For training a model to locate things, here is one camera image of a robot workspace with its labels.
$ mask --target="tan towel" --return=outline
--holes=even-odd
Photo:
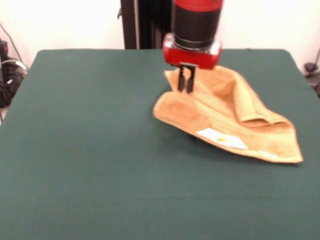
[[[303,161],[295,126],[266,108],[238,72],[222,66],[196,69],[190,94],[177,90],[178,68],[164,75],[172,91],[154,106],[160,121],[234,154],[273,163]],[[184,76],[188,79],[190,71]]]

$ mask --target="black cylinder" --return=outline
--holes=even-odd
[[[173,4],[175,43],[184,49],[204,50],[214,41],[221,9],[209,12],[186,10]]]

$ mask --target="white wall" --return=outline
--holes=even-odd
[[[123,49],[120,7],[120,0],[0,0],[0,22],[30,66],[42,49]],[[8,39],[1,29],[0,36]],[[10,55],[17,56],[12,47]]]
[[[305,62],[315,60],[320,48],[319,0],[224,1],[217,37],[225,48],[286,49],[301,70]],[[122,19],[117,20],[120,0],[81,2],[0,0],[0,21],[27,65],[41,49],[123,49]]]
[[[226,48],[286,49],[303,70],[320,48],[320,0],[224,0],[217,37]]]

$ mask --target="white tag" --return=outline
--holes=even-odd
[[[239,137],[223,134],[221,132],[213,130],[212,128],[206,128],[204,130],[197,131],[196,133],[202,137],[211,140],[212,142],[226,147],[248,149],[248,147]]]

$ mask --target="green tabletop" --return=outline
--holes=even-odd
[[[45,50],[0,127],[0,239],[320,239],[317,95],[283,50],[229,49],[219,64],[295,124],[302,164],[155,119],[161,50]]]

